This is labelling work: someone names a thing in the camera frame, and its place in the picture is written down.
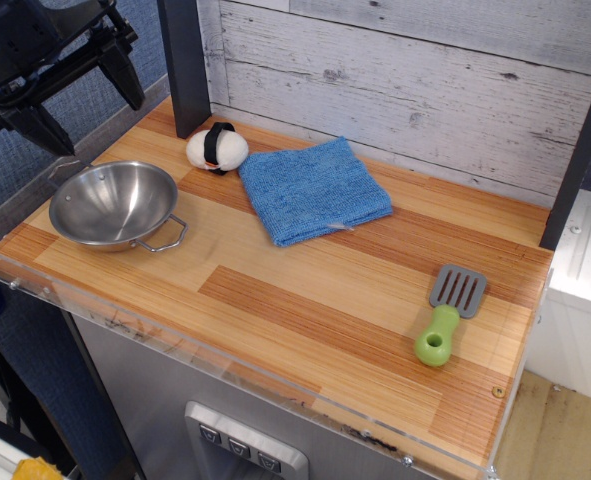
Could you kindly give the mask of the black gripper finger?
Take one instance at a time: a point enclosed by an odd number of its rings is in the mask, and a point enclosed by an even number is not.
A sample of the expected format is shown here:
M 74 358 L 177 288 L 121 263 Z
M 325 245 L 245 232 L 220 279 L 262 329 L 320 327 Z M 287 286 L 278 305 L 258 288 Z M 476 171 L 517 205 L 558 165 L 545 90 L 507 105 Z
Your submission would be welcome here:
M 98 65 L 118 93 L 133 110 L 139 110 L 145 100 L 135 68 L 124 49 L 116 43 L 101 48 Z
M 16 131 L 51 154 L 75 154 L 75 147 L 69 135 L 43 106 L 4 106 L 0 107 L 0 116 L 8 129 Z

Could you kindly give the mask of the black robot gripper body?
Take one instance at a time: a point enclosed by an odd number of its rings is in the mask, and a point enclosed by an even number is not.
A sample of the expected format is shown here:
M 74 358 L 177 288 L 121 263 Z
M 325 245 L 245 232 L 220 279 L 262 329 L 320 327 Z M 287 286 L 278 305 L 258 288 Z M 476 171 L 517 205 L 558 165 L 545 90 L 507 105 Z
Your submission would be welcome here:
M 116 43 L 129 55 L 136 40 L 115 1 L 82 1 L 59 9 L 40 1 L 0 1 L 0 107 L 43 106 L 100 69 L 102 47 Z M 0 116 L 2 129 L 12 130 Z

